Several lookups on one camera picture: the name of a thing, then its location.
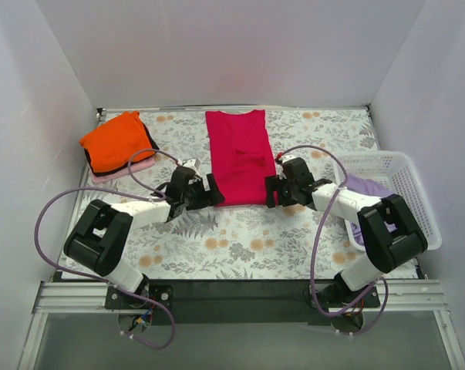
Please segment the magenta t shirt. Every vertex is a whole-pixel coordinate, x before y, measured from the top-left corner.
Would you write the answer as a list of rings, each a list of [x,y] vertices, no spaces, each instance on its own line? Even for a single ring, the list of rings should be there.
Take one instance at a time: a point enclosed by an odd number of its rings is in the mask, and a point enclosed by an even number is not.
[[[205,113],[211,170],[224,195],[222,207],[265,205],[265,178],[276,174],[265,111]]]

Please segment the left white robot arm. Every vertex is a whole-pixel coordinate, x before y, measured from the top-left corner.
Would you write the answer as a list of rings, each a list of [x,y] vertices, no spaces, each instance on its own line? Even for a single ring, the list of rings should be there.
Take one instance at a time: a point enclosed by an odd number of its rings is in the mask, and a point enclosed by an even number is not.
[[[149,300],[147,277],[123,257],[131,232],[163,224],[185,210],[199,210],[225,201],[214,175],[202,178],[195,166],[178,166],[169,181],[147,200],[106,203],[93,200],[84,210],[63,246],[64,254],[109,283],[123,289],[123,299],[132,308]]]

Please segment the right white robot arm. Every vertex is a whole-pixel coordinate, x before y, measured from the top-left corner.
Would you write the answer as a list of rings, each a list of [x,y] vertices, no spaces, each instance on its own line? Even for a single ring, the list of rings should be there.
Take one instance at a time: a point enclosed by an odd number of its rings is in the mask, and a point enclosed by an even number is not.
[[[315,304],[352,306],[385,274],[427,250],[426,236],[400,195],[369,196],[348,189],[347,180],[316,180],[300,157],[280,153],[275,162],[281,172],[265,179],[268,207],[302,205],[325,217],[347,220],[362,233],[365,253],[337,273],[331,284],[312,290]]]

